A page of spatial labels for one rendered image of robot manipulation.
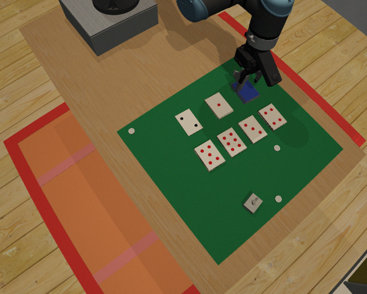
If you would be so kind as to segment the green felt card mat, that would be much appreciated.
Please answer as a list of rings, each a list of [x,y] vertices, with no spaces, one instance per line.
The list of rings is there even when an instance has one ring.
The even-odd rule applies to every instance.
[[[263,76],[255,83],[256,74],[249,74],[260,96],[243,104],[231,87],[233,72],[241,69],[233,57],[117,131],[217,265],[343,150],[283,88],[268,87]],[[218,92],[233,109],[221,119],[204,101]],[[287,121],[275,131],[257,113],[271,103]],[[175,118],[187,109],[203,127],[191,136]],[[268,134],[254,144],[238,126],[252,115]],[[247,147],[232,158],[217,139],[231,127]],[[194,152],[208,140],[226,160],[210,172]],[[263,201],[253,214],[242,206],[252,193]]]

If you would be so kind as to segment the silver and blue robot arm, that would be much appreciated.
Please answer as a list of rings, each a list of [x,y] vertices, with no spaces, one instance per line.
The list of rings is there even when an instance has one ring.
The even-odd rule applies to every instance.
[[[140,0],[92,0],[94,7],[108,15],[125,14]],[[258,50],[257,60],[268,87],[282,81],[270,49],[274,48],[295,0],[176,0],[182,15],[191,22],[199,22],[227,8],[239,4],[251,14],[246,34],[247,42]]]

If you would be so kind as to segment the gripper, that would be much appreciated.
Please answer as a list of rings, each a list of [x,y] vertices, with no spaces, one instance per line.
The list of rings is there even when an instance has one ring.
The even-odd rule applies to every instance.
[[[255,52],[263,53],[267,51],[255,49],[254,47],[248,44],[247,40],[245,44],[241,45],[236,49],[234,60],[240,67],[244,68],[241,69],[240,72],[236,70],[233,72],[233,76],[237,81],[236,92],[242,90],[243,86],[245,85],[245,82],[250,78],[249,74],[253,73],[256,74],[254,80],[255,83],[260,80],[260,78],[262,77],[262,72],[259,68],[254,53]]]

